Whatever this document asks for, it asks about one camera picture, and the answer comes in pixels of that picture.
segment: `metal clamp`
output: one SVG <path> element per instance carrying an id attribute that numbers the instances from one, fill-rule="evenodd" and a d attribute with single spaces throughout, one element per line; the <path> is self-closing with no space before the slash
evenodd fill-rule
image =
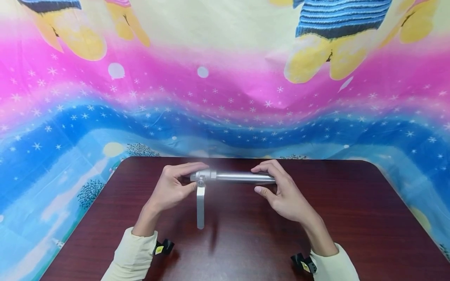
<path id="1" fill-rule="evenodd" d="M 203 229 L 205 227 L 205 188 L 206 179 L 200 176 L 197 180 L 197 228 Z"/>

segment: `person's left hand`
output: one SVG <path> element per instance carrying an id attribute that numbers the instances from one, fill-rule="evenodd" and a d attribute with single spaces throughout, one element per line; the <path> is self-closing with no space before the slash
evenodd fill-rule
<path id="1" fill-rule="evenodd" d="M 175 207 L 197 188 L 196 182 L 183 186 L 179 178 L 208 167 L 202 162 L 165 166 L 147 204 L 152 206 L 157 212 Z"/>

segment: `yellow label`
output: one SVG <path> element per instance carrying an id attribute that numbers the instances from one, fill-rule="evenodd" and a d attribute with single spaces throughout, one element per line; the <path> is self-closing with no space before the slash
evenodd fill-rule
<path id="1" fill-rule="evenodd" d="M 303 269 L 305 269 L 306 271 L 308 271 L 309 273 L 311 273 L 311 271 L 309 270 L 309 267 L 306 265 L 306 263 L 301 262 L 301 265 L 303 266 Z"/>
<path id="2" fill-rule="evenodd" d="M 164 246 L 159 246 L 156 248 L 155 254 L 160 254 L 162 253 L 162 250 L 164 249 Z"/>

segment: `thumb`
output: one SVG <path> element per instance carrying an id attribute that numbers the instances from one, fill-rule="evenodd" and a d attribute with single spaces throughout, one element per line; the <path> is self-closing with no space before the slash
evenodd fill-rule
<path id="1" fill-rule="evenodd" d="M 262 186 L 255 187 L 255 192 L 264 197 L 265 199 L 267 199 L 267 201 L 271 204 L 276 198 L 276 195 L 273 194 L 272 191 Z"/>
<path id="2" fill-rule="evenodd" d="M 183 191 L 185 192 L 185 196 L 188 196 L 190 193 L 197 189 L 197 183 L 193 182 L 188 185 L 183 186 Z"/>

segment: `black clamp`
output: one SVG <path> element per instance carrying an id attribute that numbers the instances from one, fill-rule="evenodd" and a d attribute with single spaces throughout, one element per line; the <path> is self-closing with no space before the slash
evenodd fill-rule
<path id="1" fill-rule="evenodd" d="M 300 270 L 305 270 L 306 272 L 312 274 L 317 272 L 317 267 L 315 266 L 311 257 L 307 257 L 305 259 L 301 253 L 298 253 L 296 255 L 293 255 L 291 257 L 291 260 L 294 262 L 295 267 Z"/>
<path id="2" fill-rule="evenodd" d="M 153 250 L 153 255 L 161 254 L 161 253 L 168 255 L 172 251 L 173 246 L 175 246 L 175 243 L 173 243 L 172 241 L 170 241 L 168 239 L 164 239 L 164 241 L 162 243 L 159 243 L 158 241 L 156 241 L 156 247 L 155 247 L 155 250 Z"/>

